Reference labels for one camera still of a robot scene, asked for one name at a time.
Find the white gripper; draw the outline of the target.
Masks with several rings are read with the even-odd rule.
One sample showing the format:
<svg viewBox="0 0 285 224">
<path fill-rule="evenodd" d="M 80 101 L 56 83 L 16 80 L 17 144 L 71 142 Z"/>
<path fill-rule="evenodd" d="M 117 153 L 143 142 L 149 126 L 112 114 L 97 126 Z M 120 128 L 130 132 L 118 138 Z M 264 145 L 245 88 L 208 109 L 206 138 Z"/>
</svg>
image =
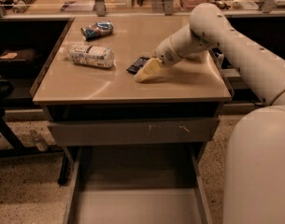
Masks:
<svg viewBox="0 0 285 224">
<path fill-rule="evenodd" d="M 150 58 L 142 68 L 135 74 L 135 82 L 141 83 L 151 77 L 154 77 L 163 66 L 171 67 L 183 60 L 181 56 L 176 53 L 171 43 L 171 37 L 166 38 L 161 42 L 151 55 L 155 58 Z"/>
</svg>

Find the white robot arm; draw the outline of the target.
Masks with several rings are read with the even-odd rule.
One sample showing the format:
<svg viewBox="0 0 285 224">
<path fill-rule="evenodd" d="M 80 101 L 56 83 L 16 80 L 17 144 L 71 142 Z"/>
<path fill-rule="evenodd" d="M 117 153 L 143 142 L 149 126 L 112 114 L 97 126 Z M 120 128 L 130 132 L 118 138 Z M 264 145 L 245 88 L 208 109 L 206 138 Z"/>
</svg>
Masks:
<svg viewBox="0 0 285 224">
<path fill-rule="evenodd" d="M 137 72 L 153 78 L 191 53 L 219 49 L 263 107 L 233 129 L 225 155 L 223 224 L 285 224 L 285 60 L 239 33 L 222 11 L 196 6 Z"/>
</svg>

